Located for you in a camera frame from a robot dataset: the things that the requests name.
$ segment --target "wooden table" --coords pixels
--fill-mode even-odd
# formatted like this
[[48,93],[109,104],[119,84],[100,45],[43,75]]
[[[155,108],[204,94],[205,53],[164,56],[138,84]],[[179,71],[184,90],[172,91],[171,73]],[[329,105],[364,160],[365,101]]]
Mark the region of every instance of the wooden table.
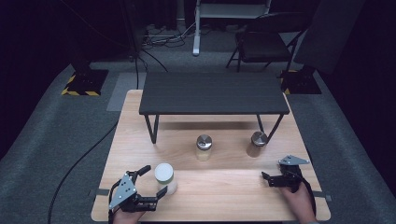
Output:
[[[152,170],[139,176],[136,187],[142,196],[157,190],[155,167],[162,162],[175,169],[177,191],[160,199],[157,211],[141,221],[283,221],[295,220],[277,188],[268,187],[262,171],[280,175],[277,161],[291,154],[308,159],[292,113],[286,115],[276,134],[258,158],[246,149],[258,131],[252,115],[164,115],[158,143],[152,144],[144,116],[139,115],[142,91],[128,91],[99,189],[110,189],[125,173],[145,165]],[[262,116],[263,127],[272,127],[277,115]],[[195,157],[200,134],[213,139],[208,161]],[[311,164],[300,166],[312,189],[321,191]],[[316,198],[318,219],[330,218],[324,198]],[[107,221],[108,196],[97,195],[92,219]]]

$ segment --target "human hand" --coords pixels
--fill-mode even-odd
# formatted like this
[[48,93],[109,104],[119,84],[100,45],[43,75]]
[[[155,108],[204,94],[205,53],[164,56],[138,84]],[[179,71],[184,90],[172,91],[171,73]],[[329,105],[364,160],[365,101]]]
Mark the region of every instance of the human hand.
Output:
[[290,188],[279,188],[283,196],[289,203],[289,207],[293,214],[297,216],[300,223],[317,222],[308,189],[304,183],[300,184],[299,189],[295,193],[291,193]]
[[146,212],[122,212],[121,209],[117,210],[114,214],[113,224],[136,224]]

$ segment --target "glass jar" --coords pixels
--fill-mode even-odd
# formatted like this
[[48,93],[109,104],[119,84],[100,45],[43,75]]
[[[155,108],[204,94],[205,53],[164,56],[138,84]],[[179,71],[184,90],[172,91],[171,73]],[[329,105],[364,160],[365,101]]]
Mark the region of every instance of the glass jar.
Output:
[[155,168],[155,178],[158,182],[158,190],[168,186],[166,194],[173,194],[177,189],[174,169],[169,163],[161,163]]
[[202,134],[197,138],[195,154],[198,161],[209,160],[212,152],[212,138],[207,134]]
[[251,143],[247,147],[249,157],[256,158],[262,153],[263,147],[267,144],[267,135],[263,132],[255,132],[251,136]]

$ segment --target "table leg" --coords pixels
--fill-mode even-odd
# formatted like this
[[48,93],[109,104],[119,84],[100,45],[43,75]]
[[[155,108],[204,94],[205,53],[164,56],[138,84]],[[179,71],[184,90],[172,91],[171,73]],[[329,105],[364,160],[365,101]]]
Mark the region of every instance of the table leg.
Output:
[[257,121],[259,122],[260,131],[263,133],[264,128],[262,127],[262,119],[260,118],[260,115],[257,115]]
[[155,144],[157,142],[158,120],[159,119],[160,119],[160,116],[156,115],[155,120],[154,120],[154,131],[152,131],[151,123],[149,121],[149,115],[145,115],[145,120],[148,125],[148,133],[149,133],[149,137],[151,138],[152,144]]
[[200,19],[201,19],[201,0],[197,0],[197,5],[195,8],[195,35],[194,35],[194,45],[192,49],[192,55],[199,55],[199,46],[201,43],[201,28],[200,28]]
[[279,115],[279,118],[277,118],[277,121],[276,121],[276,123],[275,123],[275,126],[274,126],[273,130],[270,132],[270,135],[268,135],[267,144],[270,142],[272,136],[274,135],[274,133],[275,133],[275,131],[276,131],[277,127],[279,126],[279,123],[280,123],[280,121],[281,121],[282,119],[283,119],[283,115],[281,114],[281,115]]

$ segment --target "black tabletop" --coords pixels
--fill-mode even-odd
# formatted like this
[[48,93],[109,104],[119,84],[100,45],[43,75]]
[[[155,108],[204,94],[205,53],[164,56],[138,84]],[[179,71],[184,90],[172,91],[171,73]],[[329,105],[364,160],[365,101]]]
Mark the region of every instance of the black tabletop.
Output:
[[289,114],[279,79],[258,73],[148,73],[141,115]]

